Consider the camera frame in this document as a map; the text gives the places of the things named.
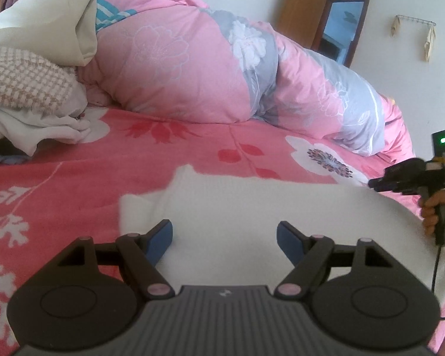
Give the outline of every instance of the black cable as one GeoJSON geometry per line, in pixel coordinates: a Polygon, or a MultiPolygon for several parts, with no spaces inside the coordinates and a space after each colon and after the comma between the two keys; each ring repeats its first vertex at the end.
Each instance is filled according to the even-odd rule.
{"type": "MultiPolygon", "coordinates": [[[[442,221],[442,229],[445,229],[445,217],[442,221]]],[[[433,270],[433,277],[432,277],[432,293],[435,293],[435,281],[437,280],[437,272],[438,272],[438,264],[440,263],[440,254],[442,253],[442,247],[438,247],[437,251],[437,258],[435,259],[435,267],[433,270]]],[[[445,317],[440,317],[440,321],[445,321],[445,317]]]]}

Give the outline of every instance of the ribbed gray panel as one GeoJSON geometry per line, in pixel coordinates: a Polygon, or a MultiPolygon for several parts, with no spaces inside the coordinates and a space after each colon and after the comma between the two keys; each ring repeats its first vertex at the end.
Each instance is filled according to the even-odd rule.
{"type": "MultiPolygon", "coordinates": [[[[73,353],[24,347],[16,356],[387,356],[351,349],[315,326],[303,306],[266,287],[184,287],[148,303],[131,329],[73,353]]],[[[426,348],[389,356],[433,356],[426,348]]]]}

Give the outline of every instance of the metal hook rack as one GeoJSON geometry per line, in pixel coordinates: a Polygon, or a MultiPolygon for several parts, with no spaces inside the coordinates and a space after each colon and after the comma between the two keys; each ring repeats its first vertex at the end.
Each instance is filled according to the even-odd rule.
{"type": "Polygon", "coordinates": [[[404,15],[397,15],[400,19],[407,20],[407,21],[414,21],[416,23],[426,24],[428,26],[437,26],[437,23],[434,23],[433,21],[428,20],[422,20],[418,19],[417,17],[411,17],[411,16],[404,16],[404,15]]]}

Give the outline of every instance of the beige pillow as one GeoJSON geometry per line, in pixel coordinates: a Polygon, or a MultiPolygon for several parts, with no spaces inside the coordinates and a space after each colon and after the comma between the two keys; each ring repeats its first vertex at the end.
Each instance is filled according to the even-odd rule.
{"type": "Polygon", "coordinates": [[[0,47],[0,108],[55,114],[79,90],[72,67],[29,51],[0,47]]]}

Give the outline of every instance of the door frame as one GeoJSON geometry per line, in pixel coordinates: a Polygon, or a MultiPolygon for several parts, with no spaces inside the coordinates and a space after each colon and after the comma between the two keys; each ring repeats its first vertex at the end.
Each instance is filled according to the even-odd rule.
{"type": "Polygon", "coordinates": [[[317,32],[314,36],[313,44],[311,49],[313,51],[317,51],[320,46],[321,39],[323,37],[323,32],[326,27],[326,23],[328,22],[328,17],[330,16],[331,5],[333,3],[352,3],[352,2],[363,2],[363,10],[361,11],[361,17],[359,18],[358,27],[356,28],[356,34],[354,40],[351,42],[351,45],[348,48],[348,53],[346,56],[346,60],[344,65],[346,67],[351,67],[352,59],[355,56],[356,47],[358,46],[359,37],[361,36],[361,32],[364,26],[364,20],[366,19],[366,14],[368,12],[369,0],[326,0],[325,8],[323,10],[323,14],[321,15],[321,20],[317,28],[317,32]]]}

